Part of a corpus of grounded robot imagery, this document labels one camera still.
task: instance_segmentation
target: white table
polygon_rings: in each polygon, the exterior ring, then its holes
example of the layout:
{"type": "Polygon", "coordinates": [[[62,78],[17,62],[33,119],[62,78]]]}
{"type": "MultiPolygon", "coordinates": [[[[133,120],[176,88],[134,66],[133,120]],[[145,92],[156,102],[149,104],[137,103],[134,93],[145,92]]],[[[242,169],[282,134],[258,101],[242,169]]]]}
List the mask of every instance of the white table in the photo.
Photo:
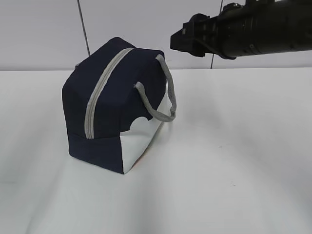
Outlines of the white table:
{"type": "Polygon", "coordinates": [[[173,70],[126,175],[67,153],[68,71],[0,72],[0,233],[312,233],[312,69],[173,70]]]}

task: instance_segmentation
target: gray rope handle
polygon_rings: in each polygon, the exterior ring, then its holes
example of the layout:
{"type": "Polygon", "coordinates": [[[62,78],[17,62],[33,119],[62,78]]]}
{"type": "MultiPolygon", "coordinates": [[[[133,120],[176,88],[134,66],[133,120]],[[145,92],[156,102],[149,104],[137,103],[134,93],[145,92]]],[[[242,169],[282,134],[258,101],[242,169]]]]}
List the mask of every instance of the gray rope handle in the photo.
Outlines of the gray rope handle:
{"type": "Polygon", "coordinates": [[[151,114],[151,116],[153,116],[155,119],[158,119],[161,122],[172,122],[176,117],[176,95],[174,81],[172,79],[172,76],[170,74],[169,68],[167,67],[164,57],[162,55],[157,55],[156,59],[159,61],[159,64],[167,78],[168,97],[171,102],[170,116],[153,109],[153,107],[150,104],[150,101],[146,96],[144,85],[141,82],[137,82],[135,84],[135,88],[138,90],[138,93],[142,98],[145,108],[151,114]]]}

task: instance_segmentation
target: gray zipper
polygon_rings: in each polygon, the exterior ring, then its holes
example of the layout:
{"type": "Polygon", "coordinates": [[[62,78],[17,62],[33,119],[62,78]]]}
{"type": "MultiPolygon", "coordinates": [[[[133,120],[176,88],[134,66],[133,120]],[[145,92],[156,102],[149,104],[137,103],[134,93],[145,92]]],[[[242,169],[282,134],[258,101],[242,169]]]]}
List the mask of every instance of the gray zipper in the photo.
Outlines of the gray zipper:
{"type": "Polygon", "coordinates": [[[86,134],[86,138],[94,139],[94,112],[96,110],[96,105],[98,98],[103,91],[107,80],[109,79],[111,73],[116,68],[116,66],[120,63],[120,61],[134,48],[127,48],[120,51],[107,65],[101,77],[99,78],[97,85],[95,86],[91,97],[89,99],[86,115],[84,118],[84,131],[86,134]]]}

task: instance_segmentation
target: black robotic arm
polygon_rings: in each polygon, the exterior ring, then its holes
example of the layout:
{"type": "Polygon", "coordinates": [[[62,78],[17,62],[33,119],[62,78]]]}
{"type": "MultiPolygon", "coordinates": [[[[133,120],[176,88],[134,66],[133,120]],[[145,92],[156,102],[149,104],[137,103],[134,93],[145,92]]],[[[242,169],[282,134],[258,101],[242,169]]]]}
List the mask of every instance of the black robotic arm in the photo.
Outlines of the black robotic arm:
{"type": "Polygon", "coordinates": [[[196,14],[171,36],[170,47],[224,59],[312,50],[312,0],[246,0],[213,18],[196,14]]]}

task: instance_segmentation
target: navy blue bag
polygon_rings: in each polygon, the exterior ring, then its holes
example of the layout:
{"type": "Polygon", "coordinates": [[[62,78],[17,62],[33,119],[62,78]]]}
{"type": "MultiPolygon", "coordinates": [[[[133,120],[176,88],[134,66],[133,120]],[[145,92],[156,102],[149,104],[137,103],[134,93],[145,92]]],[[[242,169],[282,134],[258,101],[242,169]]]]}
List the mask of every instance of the navy blue bag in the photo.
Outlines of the navy blue bag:
{"type": "Polygon", "coordinates": [[[62,99],[69,154],[121,174],[143,154],[160,124],[176,116],[163,52],[135,48],[121,38],[75,68],[62,99]]]}

